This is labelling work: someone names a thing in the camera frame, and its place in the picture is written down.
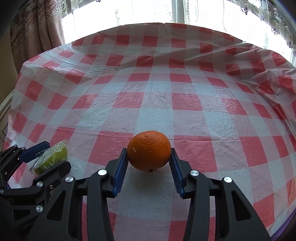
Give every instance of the brown curtain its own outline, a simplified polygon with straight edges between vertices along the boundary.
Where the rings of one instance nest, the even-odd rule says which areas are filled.
[[[17,72],[28,59],[65,44],[61,0],[29,0],[10,26]]]

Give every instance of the ribbed blue pad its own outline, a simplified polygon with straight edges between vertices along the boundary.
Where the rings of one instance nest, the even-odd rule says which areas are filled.
[[[170,169],[173,175],[176,191],[177,193],[179,193],[180,197],[182,198],[185,193],[184,183],[183,183],[183,178],[182,178],[180,168],[178,166],[177,160],[174,157],[174,155],[170,156],[169,164],[170,164]]]
[[[114,196],[117,196],[118,193],[120,193],[121,191],[121,188],[122,188],[122,183],[123,183],[123,180],[124,180],[124,176],[126,174],[126,169],[128,167],[128,157],[127,157],[127,154],[126,154],[126,151],[124,152],[121,160],[120,160],[120,163],[118,165],[118,168],[117,168],[117,171],[116,171],[116,174],[114,176],[114,183],[113,183],[113,195]]]

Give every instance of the plastic tablecloth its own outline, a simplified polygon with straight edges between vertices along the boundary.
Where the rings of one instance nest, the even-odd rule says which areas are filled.
[[[6,145],[67,139],[70,175],[83,178],[135,134],[160,131],[192,168],[230,176],[272,235],[296,207],[295,90],[295,68],[282,56],[230,35],[182,24],[119,26],[24,63]],[[30,186],[30,167],[22,164],[9,184]],[[155,172],[129,165],[121,193],[108,200],[115,240],[182,240],[189,203],[168,164]],[[214,240],[214,199],[210,206]]]

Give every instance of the red and white checkered tablecloth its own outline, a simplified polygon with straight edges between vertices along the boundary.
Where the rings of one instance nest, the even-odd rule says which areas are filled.
[[[160,131],[192,168],[233,178],[272,235],[296,208],[295,91],[289,62],[230,35],[182,24],[119,26],[24,63],[7,146],[68,139],[70,174],[83,178],[135,134]],[[9,184],[30,186],[29,168],[22,164]],[[178,196],[168,165],[149,173],[129,166],[108,202],[115,240],[182,240],[190,201]]]

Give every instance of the tablecloth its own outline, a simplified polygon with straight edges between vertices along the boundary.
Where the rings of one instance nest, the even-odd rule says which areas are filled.
[[[192,168],[230,176],[272,235],[296,207],[295,90],[295,68],[282,56],[228,34],[119,26],[24,63],[6,146],[67,139],[70,175],[83,178],[135,134],[160,131]],[[9,184],[30,186],[29,168],[22,164]],[[168,165],[155,172],[129,165],[121,193],[108,200],[115,240],[182,240],[189,203]],[[214,223],[211,199],[209,240]]]

